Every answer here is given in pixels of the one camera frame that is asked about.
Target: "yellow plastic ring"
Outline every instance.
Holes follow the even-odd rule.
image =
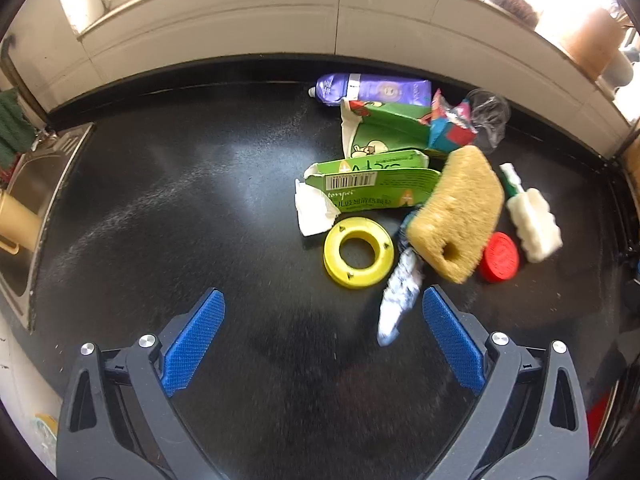
[[[366,269],[355,269],[340,256],[340,246],[349,238],[361,238],[373,247],[375,260]],[[384,278],[394,263],[394,245],[384,228],[368,218],[346,218],[329,231],[324,241],[324,268],[347,288],[364,288]]]

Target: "red bottle cap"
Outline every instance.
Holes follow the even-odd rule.
[[[518,248],[513,240],[504,233],[494,233],[484,248],[478,269],[489,283],[498,283],[513,278],[519,263]]]

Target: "toothpaste tube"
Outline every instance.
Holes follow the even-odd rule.
[[[309,95],[329,106],[349,101],[376,101],[431,106],[431,83],[426,80],[367,74],[323,75]]]

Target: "clear plastic bag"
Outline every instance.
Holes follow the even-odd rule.
[[[511,117],[507,100],[488,90],[476,88],[466,95],[471,105],[471,123],[478,134],[472,144],[491,153],[504,139],[504,128]]]

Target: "barcode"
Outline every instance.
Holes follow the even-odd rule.
[[[373,186],[376,183],[377,176],[377,171],[328,176],[325,181],[326,190],[332,191],[345,187]]]

